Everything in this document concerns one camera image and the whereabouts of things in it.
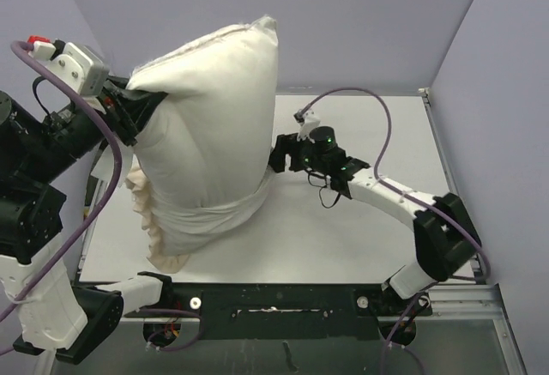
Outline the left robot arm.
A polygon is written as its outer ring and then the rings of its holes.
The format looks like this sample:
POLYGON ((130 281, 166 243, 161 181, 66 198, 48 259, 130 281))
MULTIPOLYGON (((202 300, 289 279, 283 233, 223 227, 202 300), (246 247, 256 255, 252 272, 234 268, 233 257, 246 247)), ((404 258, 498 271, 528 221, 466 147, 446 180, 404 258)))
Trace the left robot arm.
POLYGON ((72 365, 86 359, 120 318, 147 307, 163 316, 174 306, 172 280, 141 272, 101 287, 71 284, 62 257, 60 211, 66 196, 52 180, 104 136, 75 105, 69 118, 37 121, 9 95, 1 95, 1 283, 22 333, 13 349, 39 355, 53 350, 72 365))

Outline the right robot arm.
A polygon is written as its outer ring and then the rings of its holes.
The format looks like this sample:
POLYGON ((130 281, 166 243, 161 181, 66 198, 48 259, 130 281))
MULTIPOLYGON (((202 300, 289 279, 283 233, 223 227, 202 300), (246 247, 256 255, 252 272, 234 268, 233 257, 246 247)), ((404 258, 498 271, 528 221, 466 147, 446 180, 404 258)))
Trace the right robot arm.
POLYGON ((368 163, 338 146, 335 132, 319 126, 308 135, 279 135, 269 156, 275 172, 306 172, 324 181, 338 197, 367 203, 413 231, 415 255, 386 282, 384 308, 403 313, 413 296, 452 278, 480 251, 481 243, 462 200, 437 197, 377 176, 368 163))

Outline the white pillow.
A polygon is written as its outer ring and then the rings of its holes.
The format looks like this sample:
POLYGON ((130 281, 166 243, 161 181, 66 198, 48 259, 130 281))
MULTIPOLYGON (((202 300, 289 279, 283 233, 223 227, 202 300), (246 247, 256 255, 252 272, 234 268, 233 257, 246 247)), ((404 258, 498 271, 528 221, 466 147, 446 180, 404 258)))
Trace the white pillow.
POLYGON ((129 89, 167 93, 133 148, 160 197, 211 208, 257 190, 269 168, 278 57, 277 24, 265 15, 134 69, 129 89))

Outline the grey pillowcase with cream ruffle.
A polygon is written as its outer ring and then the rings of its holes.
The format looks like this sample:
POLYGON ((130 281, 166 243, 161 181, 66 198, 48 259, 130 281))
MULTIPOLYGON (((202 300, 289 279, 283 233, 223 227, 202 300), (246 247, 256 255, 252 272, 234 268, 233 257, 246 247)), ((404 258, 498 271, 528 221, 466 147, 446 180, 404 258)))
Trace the grey pillowcase with cream ruffle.
POLYGON ((253 194, 211 208, 185 209, 160 197, 140 165, 133 165, 125 186, 149 237, 148 261, 164 274, 179 272, 193 252, 247 222, 264 204, 274 177, 267 168, 253 194))

